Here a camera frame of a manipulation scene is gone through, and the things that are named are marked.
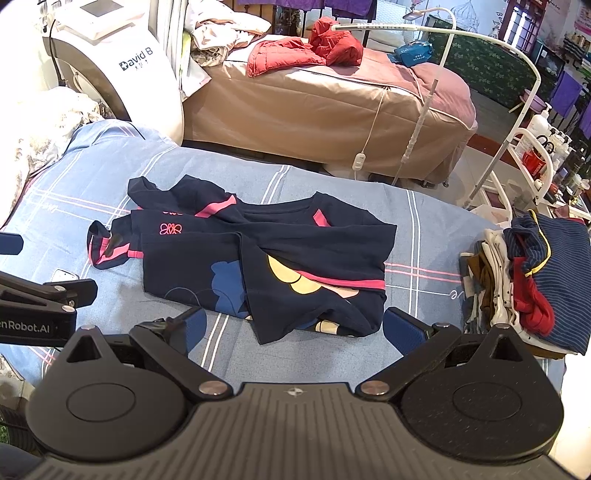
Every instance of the metal bolt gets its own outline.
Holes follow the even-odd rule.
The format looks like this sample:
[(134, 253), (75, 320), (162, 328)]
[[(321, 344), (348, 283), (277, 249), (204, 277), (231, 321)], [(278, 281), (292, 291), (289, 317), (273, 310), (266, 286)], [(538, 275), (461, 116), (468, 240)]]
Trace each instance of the metal bolt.
[(204, 395), (217, 397), (228, 391), (228, 385), (219, 380), (208, 380), (199, 385), (199, 391)]
[(377, 397), (378, 395), (388, 393), (388, 391), (390, 391), (390, 386), (381, 380), (369, 380), (361, 384), (361, 391), (366, 395)]

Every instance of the blue bag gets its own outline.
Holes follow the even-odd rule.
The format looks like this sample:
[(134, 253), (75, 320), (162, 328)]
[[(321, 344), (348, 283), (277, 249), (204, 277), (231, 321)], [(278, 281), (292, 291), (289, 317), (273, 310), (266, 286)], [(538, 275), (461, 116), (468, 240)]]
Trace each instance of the blue bag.
[(426, 41), (414, 41), (403, 45), (389, 53), (388, 58), (392, 63), (401, 63), (405, 67), (414, 67), (419, 63), (425, 63), (433, 55), (433, 46)]

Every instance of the massage bed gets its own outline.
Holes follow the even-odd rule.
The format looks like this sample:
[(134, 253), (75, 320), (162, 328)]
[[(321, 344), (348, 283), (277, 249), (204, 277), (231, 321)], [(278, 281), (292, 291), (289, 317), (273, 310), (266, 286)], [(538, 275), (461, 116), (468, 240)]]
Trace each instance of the massage bed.
[[(38, 283), (50, 281), (56, 269), (96, 281), (98, 296), (78, 310), (78, 326), (94, 324), (105, 334), (124, 333), (139, 322), (187, 309), (143, 291), (141, 260), (96, 270), (86, 251), (93, 220), (110, 225), (135, 208), (126, 195), (130, 178), (143, 175), (168, 189), (185, 174), (210, 180), (248, 203), (286, 202), (324, 192), (398, 225), (385, 266), (386, 306), (397, 306), (428, 324), (462, 325), (458, 257), (472, 250), (485, 228), (493, 228), (488, 221), (420, 193), (181, 148), (153, 130), (137, 128), (119, 120), (80, 127), (64, 157), (28, 186), (5, 227), (22, 235), (24, 249), (16, 257), (0, 258), (0, 270)], [(360, 254), (363, 248), (359, 245)], [(364, 338), (295, 330), (259, 345), (246, 320), (207, 312), (202, 321), (194, 330), (189, 357), (235, 389), (242, 381), (347, 381), (354, 387), (401, 357), (388, 325)], [(0, 353), (33, 385), (59, 354), (19, 345), (0, 345)], [(564, 360), (541, 364), (560, 390)]]
[[(264, 40), (278, 38), (282, 37), (266, 35)], [(310, 66), (248, 77), (248, 56), (255, 43), (206, 69), (211, 81), (183, 103), (185, 140), (350, 171), (369, 136), (363, 169), (396, 175), (436, 65), (407, 69), (393, 65), (386, 53), (366, 48), (358, 68)], [(470, 89), (461, 77), (445, 70), (401, 177), (445, 181), (476, 129)]]

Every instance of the dark navy t-shirt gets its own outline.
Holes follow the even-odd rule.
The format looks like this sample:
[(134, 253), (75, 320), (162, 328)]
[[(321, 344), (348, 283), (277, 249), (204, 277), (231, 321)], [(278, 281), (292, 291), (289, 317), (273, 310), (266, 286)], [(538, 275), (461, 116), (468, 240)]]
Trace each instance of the dark navy t-shirt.
[(324, 193), (250, 205), (190, 176), (170, 190), (132, 179), (128, 194), (137, 210), (89, 229), (96, 268), (143, 258), (146, 292), (251, 319), (260, 343), (379, 330), (395, 225)]

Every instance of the ribbed gray panel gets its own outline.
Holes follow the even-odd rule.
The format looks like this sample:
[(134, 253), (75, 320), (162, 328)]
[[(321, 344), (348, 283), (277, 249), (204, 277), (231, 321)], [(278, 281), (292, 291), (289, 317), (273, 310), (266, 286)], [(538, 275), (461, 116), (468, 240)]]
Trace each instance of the ribbed gray panel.
[[(303, 392), (291, 395), (294, 387)], [(344, 384), (247, 384), (235, 398), (202, 404), (155, 452), (109, 465), (48, 459), (27, 480), (476, 478), (572, 477), (547, 457), (503, 467), (447, 458), (415, 439), (392, 407), (360, 400)]]

